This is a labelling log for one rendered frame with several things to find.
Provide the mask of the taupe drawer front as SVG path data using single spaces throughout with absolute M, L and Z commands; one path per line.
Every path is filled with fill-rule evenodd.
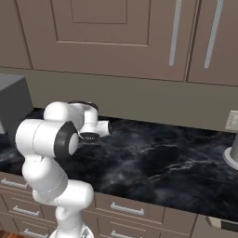
M 95 193 L 95 203 L 97 209 L 102 209 L 114 213 L 118 213 L 120 215 L 130 216 L 132 218 L 141 218 L 152 222 L 157 222 L 161 224 L 163 222 L 163 217 L 165 213 L 165 208 L 163 206 L 158 205 L 149 205 L 148 203 L 143 203 L 140 201 L 134 201 L 126 198 L 121 198 L 113 195 L 103 194 L 96 192 Z M 114 210 L 110 208 L 112 202 L 115 202 L 117 205 L 134 208 L 140 210 L 144 209 L 144 216 L 138 216 L 127 212 L 122 212 L 118 210 Z
M 33 200 L 24 198 L 23 196 L 10 194 L 10 193 L 2 193 L 2 198 L 4 201 L 4 205 L 6 206 L 6 210 L 8 212 L 16 213 L 18 215 L 26 215 L 26 214 L 22 214 L 20 212 L 13 211 L 12 208 L 15 205 L 17 205 L 19 208 L 23 208 L 25 210 L 29 210 L 29 211 L 33 211 L 33 212 L 40 211 L 39 217 L 30 216 L 32 218 L 43 218 L 44 217 L 41 206 L 38 203 L 34 202 Z
M 23 178 L 23 176 L 19 176 L 19 175 L 14 175 L 14 174 L 9 174 L 9 173 L 4 173 L 4 172 L 0 172 L 0 180 L 6 178 L 7 180 L 11 180 L 11 181 L 17 181 L 17 182 L 21 182 L 21 183 L 27 183 L 25 181 L 25 179 Z M 27 193 L 31 193 L 32 192 L 32 188 L 30 187 L 30 185 L 28 186 L 28 189 L 24 190 L 24 189 L 20 189 L 20 188 L 16 188 L 16 187 L 11 187 L 11 186 L 7 186 L 5 184 L 1 184 L 1 186 L 5 186 L 9 189 L 15 189 L 15 190 L 20 190 L 21 192 L 27 192 Z
M 98 224 L 100 237 L 113 238 L 111 237 L 111 232 L 115 230 L 118 233 L 134 238 L 160 238 L 160 232 L 158 230 L 126 220 L 99 217 Z
M 29 231 L 40 233 L 40 234 L 48 234 L 48 238 L 50 237 L 51 233 L 56 229 L 55 227 L 50 227 L 48 225 L 43 225 L 39 223 L 35 223 L 32 221 L 28 221 L 22 218 L 14 218 L 14 222 L 20 232 L 20 234 L 28 229 Z

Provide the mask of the taupe dishwasher with black panel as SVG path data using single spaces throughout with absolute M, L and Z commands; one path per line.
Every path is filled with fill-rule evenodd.
M 199 215 L 191 238 L 238 238 L 238 222 Z

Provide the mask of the grey round-based stand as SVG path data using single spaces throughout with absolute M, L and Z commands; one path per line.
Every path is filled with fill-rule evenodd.
M 231 147 L 222 154 L 224 161 L 235 170 L 238 170 L 238 133 Z

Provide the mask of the white wall socket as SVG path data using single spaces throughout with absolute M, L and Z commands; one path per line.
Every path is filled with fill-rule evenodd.
M 238 131 L 238 111 L 230 111 L 225 129 L 230 131 Z

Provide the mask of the taupe narrow cabinet panel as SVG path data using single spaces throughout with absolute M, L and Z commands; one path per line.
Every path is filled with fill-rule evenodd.
M 167 207 L 163 217 L 162 228 L 191 235 L 196 220 L 197 214 Z

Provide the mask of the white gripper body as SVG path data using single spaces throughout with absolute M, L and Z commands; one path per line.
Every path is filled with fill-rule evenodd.
M 79 134 L 79 138 L 84 143 L 93 143 L 99 139 L 99 134 L 94 132 L 83 132 Z

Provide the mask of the grey box appliance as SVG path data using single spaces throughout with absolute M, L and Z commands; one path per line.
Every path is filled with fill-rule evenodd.
M 23 75 L 0 73 L 0 134 L 33 110 L 27 81 Z

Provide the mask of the taupe wide cupboard door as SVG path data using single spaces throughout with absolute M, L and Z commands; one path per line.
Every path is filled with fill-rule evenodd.
M 182 81 L 197 2 L 182 0 L 172 67 L 176 0 L 17 0 L 17 6 L 36 70 Z

